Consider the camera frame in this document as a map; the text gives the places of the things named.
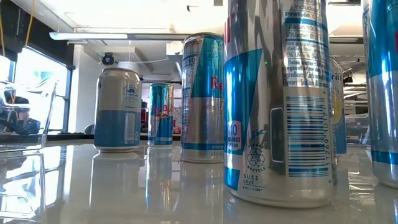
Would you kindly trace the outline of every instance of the white table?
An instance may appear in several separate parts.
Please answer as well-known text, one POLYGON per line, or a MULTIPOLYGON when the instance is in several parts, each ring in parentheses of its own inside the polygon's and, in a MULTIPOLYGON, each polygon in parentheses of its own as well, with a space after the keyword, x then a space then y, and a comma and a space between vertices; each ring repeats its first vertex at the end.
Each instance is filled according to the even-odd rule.
POLYGON ((0 153, 0 216, 9 223, 398 223, 398 190, 377 185, 365 147, 338 158, 332 204, 256 205, 232 196, 223 164, 180 162, 172 149, 96 156, 90 141, 0 153))

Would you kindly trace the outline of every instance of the yellow cable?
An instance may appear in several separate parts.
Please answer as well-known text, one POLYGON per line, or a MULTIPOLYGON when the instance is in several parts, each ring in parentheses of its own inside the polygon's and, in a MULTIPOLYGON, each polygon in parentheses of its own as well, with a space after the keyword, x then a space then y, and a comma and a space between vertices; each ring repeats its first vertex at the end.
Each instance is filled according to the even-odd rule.
POLYGON ((32 9, 30 10, 30 21, 29 21, 29 27, 27 28, 25 46, 29 43, 30 28, 32 28, 33 13, 34 12, 35 12, 35 0, 32 1, 32 9))
POLYGON ((4 46, 4 36, 2 33, 2 20, 1 20, 1 13, 0 13, 0 34, 1 34, 1 48, 2 48, 2 56, 6 56, 6 47, 4 46))

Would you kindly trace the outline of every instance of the recycle symbol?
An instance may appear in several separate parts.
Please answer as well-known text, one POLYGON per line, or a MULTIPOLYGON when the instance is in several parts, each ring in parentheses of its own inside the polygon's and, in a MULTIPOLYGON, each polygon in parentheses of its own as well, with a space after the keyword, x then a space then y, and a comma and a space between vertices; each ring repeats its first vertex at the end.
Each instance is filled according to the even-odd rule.
POLYGON ((262 149, 251 147, 250 152, 248 154, 248 161, 251 166, 262 166, 265 162, 265 158, 262 155, 262 149))

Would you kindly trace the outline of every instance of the ceiling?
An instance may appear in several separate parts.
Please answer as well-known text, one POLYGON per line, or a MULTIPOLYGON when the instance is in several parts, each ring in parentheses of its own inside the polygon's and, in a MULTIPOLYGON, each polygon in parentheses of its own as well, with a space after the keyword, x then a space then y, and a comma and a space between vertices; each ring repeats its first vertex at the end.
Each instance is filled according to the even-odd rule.
MULTIPOLYGON (((25 11, 32 8, 32 0, 12 1, 25 11)), ((36 0, 34 16, 60 32, 222 34, 227 4, 228 0, 36 0)), ((361 6, 327 5, 326 12, 330 37, 362 36, 361 6)), ((167 43, 91 40, 85 48, 96 53, 96 60, 105 52, 114 52, 119 61, 129 60, 130 56, 131 61, 140 62, 143 75, 173 80, 178 71, 174 60, 166 60, 167 43)), ((343 63, 358 57, 363 60, 361 44, 331 44, 330 50, 332 55, 344 56, 338 57, 343 63)))

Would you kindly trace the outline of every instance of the red bull logo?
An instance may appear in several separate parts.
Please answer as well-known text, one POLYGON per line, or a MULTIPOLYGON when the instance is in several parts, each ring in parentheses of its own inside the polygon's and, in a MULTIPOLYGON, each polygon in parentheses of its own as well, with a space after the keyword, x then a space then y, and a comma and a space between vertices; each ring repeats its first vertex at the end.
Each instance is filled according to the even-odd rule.
POLYGON ((174 107, 168 107, 167 105, 150 107, 150 113, 156 118, 167 118, 169 117, 169 113, 172 115, 173 112, 174 107))
POLYGON ((211 77, 211 89, 224 90, 224 83, 220 82, 217 77, 211 77))

